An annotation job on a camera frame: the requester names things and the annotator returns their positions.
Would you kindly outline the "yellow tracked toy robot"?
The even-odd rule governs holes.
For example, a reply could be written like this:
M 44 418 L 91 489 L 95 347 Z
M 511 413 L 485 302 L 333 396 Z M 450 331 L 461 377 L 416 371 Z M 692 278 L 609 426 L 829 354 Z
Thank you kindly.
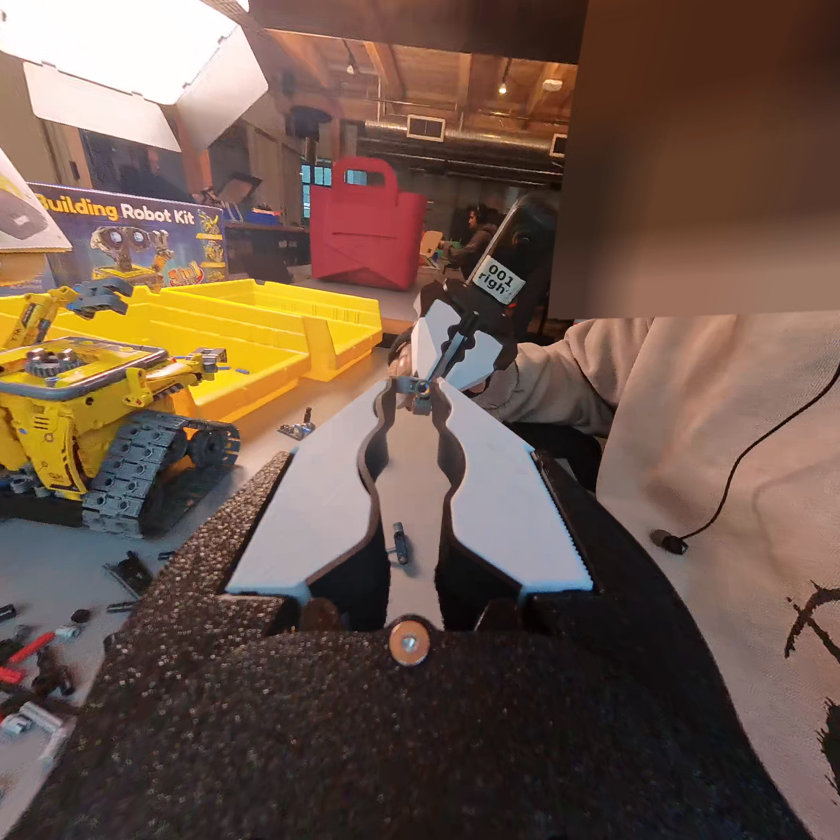
M 2 520 L 127 538 L 171 530 L 233 470 L 232 423 L 180 414 L 177 396 L 215 379 L 222 347 L 183 356 L 124 339 L 51 339 L 62 311 L 125 314 L 132 288 L 28 292 L 2 340 Z

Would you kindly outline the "instruction booklet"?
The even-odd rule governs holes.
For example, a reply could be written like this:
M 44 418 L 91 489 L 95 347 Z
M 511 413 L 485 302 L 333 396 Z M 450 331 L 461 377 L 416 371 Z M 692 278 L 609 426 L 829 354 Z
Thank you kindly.
M 1 253 L 68 253 L 72 245 L 1 151 Z

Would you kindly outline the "blue toy set box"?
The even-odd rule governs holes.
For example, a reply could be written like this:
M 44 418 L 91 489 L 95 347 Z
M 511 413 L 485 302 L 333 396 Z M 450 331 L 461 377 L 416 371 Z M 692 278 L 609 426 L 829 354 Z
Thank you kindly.
M 217 209 L 65 185 L 29 186 L 71 246 L 47 258 L 45 276 L 53 287 L 118 278 L 160 292 L 228 279 L 224 217 Z

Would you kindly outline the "person's beige jacket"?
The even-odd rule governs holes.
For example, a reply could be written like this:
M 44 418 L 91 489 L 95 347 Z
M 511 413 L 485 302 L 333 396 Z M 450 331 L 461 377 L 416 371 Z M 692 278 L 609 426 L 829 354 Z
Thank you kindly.
M 709 520 L 741 452 L 838 366 L 838 312 L 655 320 L 626 376 L 598 497 L 641 543 Z M 682 557 L 688 606 L 755 752 L 815 838 L 838 838 L 838 384 L 745 456 Z

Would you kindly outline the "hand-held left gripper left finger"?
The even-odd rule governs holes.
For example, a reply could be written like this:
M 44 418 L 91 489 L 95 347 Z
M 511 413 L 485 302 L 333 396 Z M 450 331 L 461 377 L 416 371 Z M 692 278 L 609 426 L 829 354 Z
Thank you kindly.
M 395 420 L 392 379 L 375 383 L 290 453 L 237 553 L 227 595 L 330 601 L 354 631 L 385 624 L 391 562 L 376 478 Z

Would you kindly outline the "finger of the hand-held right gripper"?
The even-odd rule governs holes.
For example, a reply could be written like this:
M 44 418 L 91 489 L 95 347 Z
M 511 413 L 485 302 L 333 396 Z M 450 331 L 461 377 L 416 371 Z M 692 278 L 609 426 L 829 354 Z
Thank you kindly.
M 462 359 L 452 362 L 443 379 L 461 392 L 474 388 L 490 378 L 496 369 L 496 362 L 500 355 L 507 350 L 507 345 L 501 339 L 484 330 L 477 330 L 465 339 L 456 353 L 463 351 Z
M 449 341 L 449 329 L 456 329 L 461 320 L 457 312 L 428 312 L 413 327 L 410 375 L 428 380 L 439 359 L 442 347 Z

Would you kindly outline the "black long axle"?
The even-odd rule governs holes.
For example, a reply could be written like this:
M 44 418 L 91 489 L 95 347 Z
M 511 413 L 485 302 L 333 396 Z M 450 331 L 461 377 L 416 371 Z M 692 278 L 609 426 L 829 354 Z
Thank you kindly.
M 144 596 L 154 582 L 151 570 L 132 550 L 126 552 L 120 562 L 104 563 L 101 568 L 118 582 L 135 602 Z

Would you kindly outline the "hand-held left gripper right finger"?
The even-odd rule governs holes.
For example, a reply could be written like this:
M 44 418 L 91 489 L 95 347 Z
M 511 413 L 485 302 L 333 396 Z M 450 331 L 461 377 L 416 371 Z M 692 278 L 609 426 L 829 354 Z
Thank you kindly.
M 593 593 L 559 505 L 559 467 L 443 380 L 434 383 L 444 498 L 435 586 L 445 628 L 477 627 L 494 601 Z

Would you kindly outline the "yellow parts tray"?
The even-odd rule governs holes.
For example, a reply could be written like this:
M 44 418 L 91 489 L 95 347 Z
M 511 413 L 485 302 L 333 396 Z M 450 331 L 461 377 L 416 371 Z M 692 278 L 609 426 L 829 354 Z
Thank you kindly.
M 135 290 L 128 310 L 96 314 L 92 320 L 62 311 L 49 339 L 80 335 L 162 347 L 172 356 L 200 348 L 224 348 L 227 362 L 213 381 L 180 392 L 180 413 L 236 422 L 295 387 L 311 369 L 305 319 L 247 304 L 168 290 Z
M 383 338 L 380 305 L 374 299 L 252 279 L 227 280 L 154 292 L 139 287 L 129 303 L 163 308 L 173 328 L 208 329 L 227 348 L 231 365 L 256 372 L 255 361 L 235 341 L 305 355 L 298 373 L 329 382 L 361 361 Z

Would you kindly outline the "softbox light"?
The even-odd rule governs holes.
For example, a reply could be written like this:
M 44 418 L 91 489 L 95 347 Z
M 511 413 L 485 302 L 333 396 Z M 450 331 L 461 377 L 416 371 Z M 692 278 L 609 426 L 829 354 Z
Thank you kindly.
M 34 115 L 201 151 L 267 94 L 242 25 L 197 1 L 2 1 L 2 54 Z

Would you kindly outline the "person's right forearm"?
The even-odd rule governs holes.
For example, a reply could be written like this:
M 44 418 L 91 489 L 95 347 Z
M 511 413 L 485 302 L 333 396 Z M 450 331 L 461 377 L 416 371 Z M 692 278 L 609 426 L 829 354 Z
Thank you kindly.
M 554 424 L 606 438 L 653 319 L 586 320 L 547 346 L 521 343 L 475 404 L 504 423 Z

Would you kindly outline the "pile of small pins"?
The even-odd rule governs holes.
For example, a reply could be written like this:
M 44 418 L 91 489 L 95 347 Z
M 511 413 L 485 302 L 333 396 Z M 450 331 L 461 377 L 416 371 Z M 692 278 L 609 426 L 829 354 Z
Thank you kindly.
M 30 626 L 20 626 L 2 639 L 2 737 L 42 734 L 38 761 L 45 767 L 55 761 L 80 713 L 74 704 L 76 678 L 60 658 L 59 646 L 77 639 L 90 618 L 91 612 L 81 608 L 55 630 L 34 637 Z

